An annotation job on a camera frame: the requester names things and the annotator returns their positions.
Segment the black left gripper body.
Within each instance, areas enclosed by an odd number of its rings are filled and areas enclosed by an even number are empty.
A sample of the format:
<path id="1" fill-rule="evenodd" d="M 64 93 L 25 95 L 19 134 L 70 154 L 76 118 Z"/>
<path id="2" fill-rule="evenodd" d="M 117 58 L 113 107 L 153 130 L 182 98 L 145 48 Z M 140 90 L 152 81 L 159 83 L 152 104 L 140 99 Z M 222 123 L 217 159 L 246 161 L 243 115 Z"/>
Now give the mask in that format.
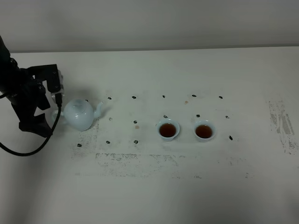
<path id="1" fill-rule="evenodd" d="M 33 121 L 36 109 L 50 108 L 40 71 L 15 69 L 6 74 L 6 94 L 20 121 Z"/>

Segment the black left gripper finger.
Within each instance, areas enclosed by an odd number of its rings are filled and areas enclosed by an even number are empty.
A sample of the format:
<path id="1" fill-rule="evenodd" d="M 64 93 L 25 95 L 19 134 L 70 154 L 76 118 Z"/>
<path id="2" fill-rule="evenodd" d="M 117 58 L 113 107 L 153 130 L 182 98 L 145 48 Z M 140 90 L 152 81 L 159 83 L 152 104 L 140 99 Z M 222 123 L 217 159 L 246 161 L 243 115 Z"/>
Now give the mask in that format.
<path id="1" fill-rule="evenodd" d="M 52 135 L 52 130 L 46 121 L 45 114 L 26 117 L 19 122 L 19 129 L 24 132 L 30 132 L 42 137 Z"/>

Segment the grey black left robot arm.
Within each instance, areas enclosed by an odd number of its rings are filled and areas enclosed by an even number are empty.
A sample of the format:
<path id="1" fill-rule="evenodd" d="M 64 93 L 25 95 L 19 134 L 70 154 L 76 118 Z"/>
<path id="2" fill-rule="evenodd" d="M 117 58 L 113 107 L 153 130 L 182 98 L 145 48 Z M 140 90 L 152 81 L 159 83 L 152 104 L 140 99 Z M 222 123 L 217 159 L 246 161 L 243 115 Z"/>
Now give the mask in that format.
<path id="1" fill-rule="evenodd" d="M 45 87 L 37 82 L 27 69 L 18 67 L 3 40 L 0 41 L 0 92 L 2 98 L 6 97 L 11 102 L 19 119 L 20 130 L 44 138 L 52 135 L 45 114 L 35 116 L 37 108 L 50 108 Z"/>

